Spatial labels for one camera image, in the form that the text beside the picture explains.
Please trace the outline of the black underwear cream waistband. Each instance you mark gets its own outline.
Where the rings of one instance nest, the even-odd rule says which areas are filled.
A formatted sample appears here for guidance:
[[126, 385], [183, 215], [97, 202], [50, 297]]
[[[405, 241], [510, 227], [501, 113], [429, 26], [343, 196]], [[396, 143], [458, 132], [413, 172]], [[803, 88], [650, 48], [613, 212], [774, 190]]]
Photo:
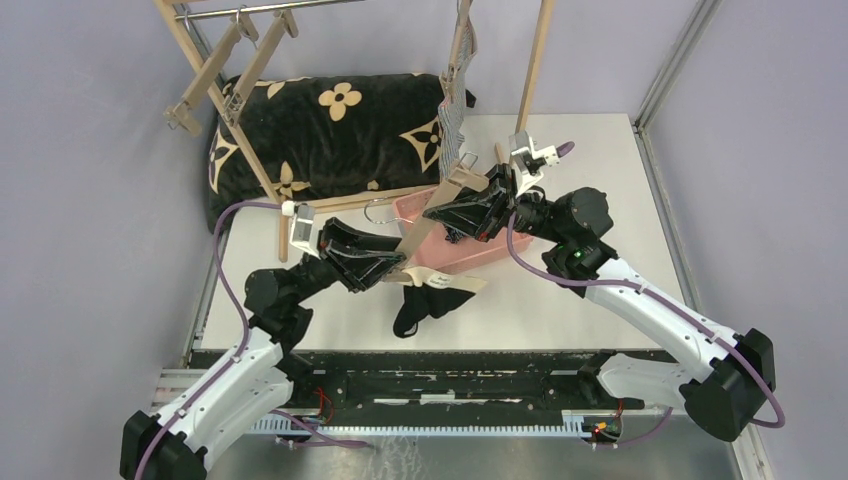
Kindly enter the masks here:
[[403, 286], [403, 304], [393, 322], [398, 338], [414, 336], [419, 323], [439, 319], [475, 297], [488, 282], [479, 277], [448, 274], [425, 266], [413, 266], [393, 280]]

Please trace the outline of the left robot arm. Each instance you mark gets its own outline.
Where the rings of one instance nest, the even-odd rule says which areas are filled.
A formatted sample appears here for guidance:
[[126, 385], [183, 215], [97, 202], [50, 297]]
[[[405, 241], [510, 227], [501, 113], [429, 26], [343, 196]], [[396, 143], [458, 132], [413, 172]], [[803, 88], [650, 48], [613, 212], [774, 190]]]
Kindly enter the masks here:
[[204, 479], [257, 421], [285, 403], [307, 404], [309, 368], [291, 351], [314, 316], [306, 299], [342, 284], [366, 291], [406, 262], [400, 238], [326, 221], [316, 251], [290, 268], [259, 269], [245, 282], [241, 338], [179, 397], [154, 414], [134, 413], [122, 434], [124, 479]]

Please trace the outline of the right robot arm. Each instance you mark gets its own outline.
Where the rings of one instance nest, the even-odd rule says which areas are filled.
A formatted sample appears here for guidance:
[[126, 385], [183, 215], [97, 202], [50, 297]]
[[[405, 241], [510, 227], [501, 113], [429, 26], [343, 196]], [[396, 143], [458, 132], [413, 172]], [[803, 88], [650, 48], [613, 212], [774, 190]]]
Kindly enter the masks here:
[[543, 269], [515, 250], [509, 254], [530, 273], [618, 315], [671, 355], [663, 362], [597, 354], [577, 382], [587, 405], [632, 398], [681, 409], [726, 442], [750, 424], [785, 426], [771, 339], [757, 329], [740, 334], [723, 326], [639, 274], [602, 240], [614, 225], [606, 193], [582, 187], [549, 200], [539, 187], [520, 191], [514, 173], [500, 165], [486, 189], [428, 207], [422, 215], [480, 242], [501, 231], [551, 242]]

